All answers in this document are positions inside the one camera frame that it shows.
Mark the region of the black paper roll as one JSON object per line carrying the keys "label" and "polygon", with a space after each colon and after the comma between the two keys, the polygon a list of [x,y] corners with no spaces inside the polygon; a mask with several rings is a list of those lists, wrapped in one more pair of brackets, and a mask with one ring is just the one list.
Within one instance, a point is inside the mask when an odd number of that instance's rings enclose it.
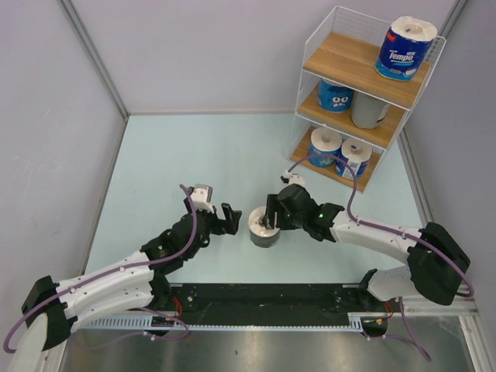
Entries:
{"label": "black paper roll", "polygon": [[250,231],[250,241],[260,248],[270,248],[277,244],[280,239],[279,229],[267,229],[263,225],[266,207],[255,208],[248,218],[248,228]]}

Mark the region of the blue monster paper roll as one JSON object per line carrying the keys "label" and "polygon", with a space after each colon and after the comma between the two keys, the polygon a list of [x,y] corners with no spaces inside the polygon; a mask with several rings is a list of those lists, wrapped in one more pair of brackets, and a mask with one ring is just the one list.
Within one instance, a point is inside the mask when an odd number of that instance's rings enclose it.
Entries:
{"label": "blue monster paper roll", "polygon": [[327,112],[341,113],[352,104],[354,90],[329,80],[320,79],[317,102]]}

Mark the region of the grey paper roll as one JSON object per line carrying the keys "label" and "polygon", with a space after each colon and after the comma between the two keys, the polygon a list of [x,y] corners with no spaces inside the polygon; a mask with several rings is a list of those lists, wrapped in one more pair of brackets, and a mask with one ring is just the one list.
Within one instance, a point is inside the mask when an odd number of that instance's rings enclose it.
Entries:
{"label": "grey paper roll", "polygon": [[356,92],[351,107],[353,124],[361,129],[374,129],[382,124],[391,104]]}

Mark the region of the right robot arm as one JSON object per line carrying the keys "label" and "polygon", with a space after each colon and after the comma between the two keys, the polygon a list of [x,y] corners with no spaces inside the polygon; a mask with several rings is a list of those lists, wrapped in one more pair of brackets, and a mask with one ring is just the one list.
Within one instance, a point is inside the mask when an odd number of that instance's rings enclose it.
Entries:
{"label": "right robot arm", "polygon": [[350,243],[401,262],[400,267],[370,270],[363,277],[357,301],[367,311],[392,298],[415,294],[438,305],[451,305],[470,266],[469,257],[437,223],[413,229],[364,221],[341,205],[317,203],[299,184],[267,196],[263,226],[302,229],[319,242]]}

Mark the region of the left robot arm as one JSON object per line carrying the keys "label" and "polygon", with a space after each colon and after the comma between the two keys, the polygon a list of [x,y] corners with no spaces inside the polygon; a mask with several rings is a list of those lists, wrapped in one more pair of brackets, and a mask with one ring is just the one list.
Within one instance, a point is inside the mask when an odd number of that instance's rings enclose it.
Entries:
{"label": "left robot arm", "polygon": [[25,324],[31,326],[40,314],[47,316],[46,340],[49,350],[82,326],[118,312],[149,308],[161,310],[173,296],[170,274],[210,243],[211,235],[236,235],[242,213],[222,204],[224,218],[216,212],[190,210],[164,230],[118,263],[93,274],[54,282],[50,276],[33,285],[22,304]]}

